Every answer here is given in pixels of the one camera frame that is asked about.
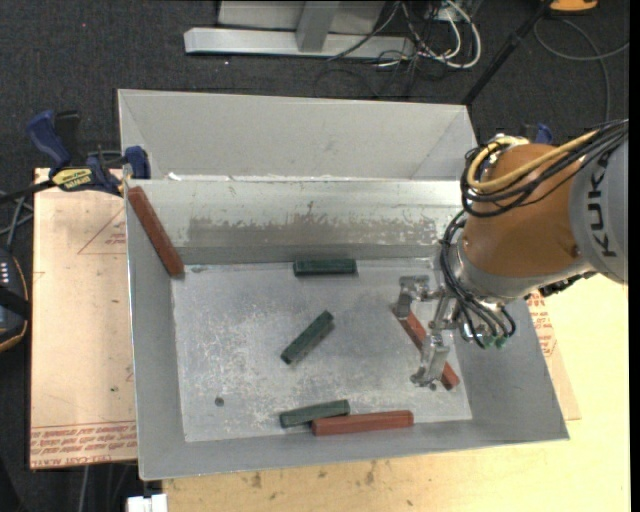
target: red bar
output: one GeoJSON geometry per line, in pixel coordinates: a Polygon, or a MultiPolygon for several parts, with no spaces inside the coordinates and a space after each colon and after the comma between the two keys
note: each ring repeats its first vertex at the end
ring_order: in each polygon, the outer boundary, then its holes
{"type": "Polygon", "coordinates": [[[311,422],[311,431],[316,436],[331,436],[405,428],[412,425],[413,413],[411,411],[389,411],[320,418],[311,422]]]}
{"type": "Polygon", "coordinates": [[[140,187],[131,188],[127,197],[169,275],[175,277],[184,274],[182,258],[171,243],[144,190],[140,187]]]}
{"type": "Polygon", "coordinates": [[[413,311],[409,312],[409,316],[407,318],[398,318],[398,321],[411,338],[411,341],[413,341],[413,344],[418,347],[418,350],[422,350],[422,342],[427,337],[427,331],[422,327],[420,320],[416,318],[413,311]]]}
{"type": "Polygon", "coordinates": [[[449,363],[444,363],[444,369],[442,370],[442,377],[440,377],[440,382],[444,386],[444,389],[447,391],[451,391],[458,384],[460,384],[460,377],[456,375],[456,372],[453,371],[451,365],[449,363]]]}

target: dark green bar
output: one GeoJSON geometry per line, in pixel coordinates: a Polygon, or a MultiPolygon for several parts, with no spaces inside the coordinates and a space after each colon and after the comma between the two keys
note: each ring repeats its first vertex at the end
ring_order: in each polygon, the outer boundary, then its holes
{"type": "Polygon", "coordinates": [[[347,400],[335,400],[323,404],[310,405],[293,409],[280,414],[280,425],[282,428],[295,427],[304,423],[310,423],[320,418],[331,418],[333,416],[345,416],[351,412],[347,400]]]}
{"type": "Polygon", "coordinates": [[[333,315],[328,311],[316,318],[300,336],[284,349],[280,355],[285,363],[291,364],[305,357],[333,328],[333,315]]]}
{"type": "Polygon", "coordinates": [[[299,260],[293,264],[295,276],[318,276],[325,274],[355,274],[356,260],[299,260]]]}

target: black pole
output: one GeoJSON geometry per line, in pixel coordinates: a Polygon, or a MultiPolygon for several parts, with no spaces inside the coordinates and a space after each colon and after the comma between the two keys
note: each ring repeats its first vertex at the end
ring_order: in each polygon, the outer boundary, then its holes
{"type": "Polygon", "coordinates": [[[11,478],[9,478],[9,473],[5,469],[2,459],[0,459],[0,510],[27,512],[13,487],[13,483],[11,483],[11,478]]]}
{"type": "Polygon", "coordinates": [[[520,42],[527,37],[538,20],[545,15],[547,7],[549,7],[553,2],[554,0],[543,0],[534,15],[509,36],[504,45],[502,45],[502,48],[500,48],[500,51],[498,51],[496,56],[493,58],[491,64],[489,64],[489,67],[484,71],[484,73],[482,73],[482,76],[464,97],[462,100],[463,105],[471,105],[473,103],[478,94],[480,94],[480,91],[484,89],[484,86],[487,85],[489,80],[491,80],[493,75],[495,75],[496,71],[498,71],[505,63],[509,58],[509,55],[511,55],[520,45],[520,42]]]}
{"type": "Polygon", "coordinates": [[[36,192],[40,192],[41,190],[46,190],[55,186],[56,184],[51,180],[43,181],[42,183],[36,183],[35,185],[31,185],[25,189],[17,190],[16,192],[11,192],[9,194],[0,196],[0,204],[15,201],[16,199],[20,199],[21,197],[28,196],[29,194],[35,194],[36,192]]]}

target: yellow clamp label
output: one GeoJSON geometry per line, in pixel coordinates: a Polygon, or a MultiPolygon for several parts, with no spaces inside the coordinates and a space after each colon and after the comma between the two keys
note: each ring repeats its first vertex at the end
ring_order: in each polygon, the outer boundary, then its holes
{"type": "Polygon", "coordinates": [[[58,174],[51,178],[56,185],[66,190],[86,185],[93,181],[92,171],[88,167],[69,167],[61,169],[58,174]]]}

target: blue clamp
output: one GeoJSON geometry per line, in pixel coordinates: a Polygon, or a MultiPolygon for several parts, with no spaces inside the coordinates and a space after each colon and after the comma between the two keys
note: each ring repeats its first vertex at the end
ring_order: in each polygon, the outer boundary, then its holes
{"type": "MultiPolygon", "coordinates": [[[[27,125],[27,135],[40,151],[53,159],[49,179],[62,190],[95,190],[121,195],[122,180],[111,174],[106,166],[103,168],[98,157],[89,156],[84,166],[70,166],[71,155],[56,133],[53,111],[47,110],[35,116],[27,125]]],[[[140,146],[127,148],[121,162],[129,164],[134,178],[151,177],[147,154],[140,146]]]]}
{"type": "Polygon", "coordinates": [[[538,133],[536,134],[536,138],[533,142],[536,144],[553,143],[553,134],[551,133],[551,129],[545,124],[538,123],[538,133]]]}

